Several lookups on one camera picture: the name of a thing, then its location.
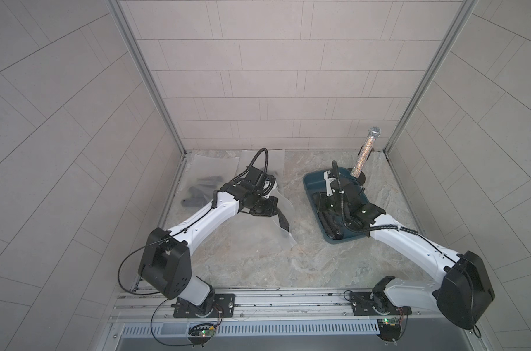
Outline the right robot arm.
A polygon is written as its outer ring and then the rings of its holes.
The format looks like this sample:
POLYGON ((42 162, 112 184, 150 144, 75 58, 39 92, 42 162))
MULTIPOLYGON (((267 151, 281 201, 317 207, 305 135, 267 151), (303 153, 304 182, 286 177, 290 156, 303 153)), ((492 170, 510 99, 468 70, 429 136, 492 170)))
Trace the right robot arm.
POLYGON ((309 199, 331 241, 373 238, 405 256, 430 277, 416 282, 386 276, 372 288, 369 297, 354 296, 357 305, 380 315, 405 307, 432 310, 455 326, 471 330, 495 299, 483 260, 474 252, 460 254, 443 247, 352 192, 332 189, 312 193, 309 199))

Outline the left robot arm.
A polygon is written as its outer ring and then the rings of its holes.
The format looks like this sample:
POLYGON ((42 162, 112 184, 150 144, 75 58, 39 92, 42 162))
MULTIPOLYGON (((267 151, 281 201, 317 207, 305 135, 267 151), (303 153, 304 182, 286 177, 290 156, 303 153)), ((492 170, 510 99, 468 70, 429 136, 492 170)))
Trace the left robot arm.
POLYGON ((143 249, 138 274, 168 299, 205 304, 214 289, 192 273, 192 254, 222 223, 243 210, 251 216, 277 216, 279 199, 270 195, 275 187, 273 175, 249 166, 214 191, 211 201, 189 219, 168 230, 153 230, 143 249))

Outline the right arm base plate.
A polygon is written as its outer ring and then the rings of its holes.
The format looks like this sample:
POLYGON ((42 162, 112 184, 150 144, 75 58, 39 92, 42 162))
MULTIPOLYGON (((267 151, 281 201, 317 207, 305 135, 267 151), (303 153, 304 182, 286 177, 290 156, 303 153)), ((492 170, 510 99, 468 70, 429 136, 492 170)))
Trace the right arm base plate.
POLYGON ((382 293, 372 291, 354 292, 346 290, 344 299, 350 303, 353 315, 360 316, 407 316, 412 314, 410 307, 394 306, 390 300, 382 293))

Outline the teal plastic bin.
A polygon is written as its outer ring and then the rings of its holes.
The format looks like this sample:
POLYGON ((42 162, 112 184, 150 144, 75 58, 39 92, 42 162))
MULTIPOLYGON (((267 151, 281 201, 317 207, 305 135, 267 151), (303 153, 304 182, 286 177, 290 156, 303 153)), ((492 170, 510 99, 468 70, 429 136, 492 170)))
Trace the teal plastic bin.
MULTIPOLYGON (((303 178, 303 184, 305 193, 309 199, 312 210, 315 213, 318 225, 320 226, 320 221, 316 214, 315 208, 315 194, 317 192, 325 192, 325 181, 323 179, 323 174, 326 171, 331 171, 331 169, 325 171, 316 171, 308 173, 303 178)), ((357 188, 358 190, 364 188, 364 184, 361 185, 355 178, 350 175, 350 168, 340 168, 339 169, 339 179, 340 181, 333 181, 331 186, 333 189, 333 194, 338 192, 341 197, 346 192, 349 192, 352 188, 357 188)), ((324 233, 322 227, 320 226, 321 233, 323 238, 330 244, 343 244, 349 241, 353 241, 359 238, 369 237, 369 233, 324 233)))

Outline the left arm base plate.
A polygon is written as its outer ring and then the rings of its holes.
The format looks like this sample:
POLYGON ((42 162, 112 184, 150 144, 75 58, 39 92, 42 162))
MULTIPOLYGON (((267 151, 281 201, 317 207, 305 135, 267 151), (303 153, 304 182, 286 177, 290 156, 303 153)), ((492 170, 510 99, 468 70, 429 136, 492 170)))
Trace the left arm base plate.
POLYGON ((174 305, 174 318, 230 318, 236 302, 235 294, 215 293, 201 305, 177 298, 174 305))

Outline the clear zip-top bag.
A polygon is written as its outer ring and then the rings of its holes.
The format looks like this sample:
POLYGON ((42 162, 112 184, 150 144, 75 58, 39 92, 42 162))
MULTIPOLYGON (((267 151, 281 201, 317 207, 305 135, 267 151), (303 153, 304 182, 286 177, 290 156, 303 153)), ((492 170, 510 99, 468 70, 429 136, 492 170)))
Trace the clear zip-top bag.
MULTIPOLYGON (((239 165, 236 170, 236 175, 246 170, 246 167, 252 161, 257 151, 244 150, 239 159, 239 165)), ((284 185, 284 170, 285 170, 285 150, 273 150, 268 152, 268 175, 273 175, 276 178, 277 189, 282 194, 284 185)))
POLYGON ((278 200, 274 216, 252 216, 244 210, 229 220, 227 257, 234 260, 241 274, 239 286, 267 286, 273 281, 279 257, 296 245, 290 232, 294 206, 279 190, 274 190, 268 198, 278 200))
POLYGON ((179 219, 194 215, 213 200, 215 190, 219 190, 224 183, 235 176, 238 165, 238 157, 223 158, 196 154, 182 176, 171 214, 175 214, 179 219))

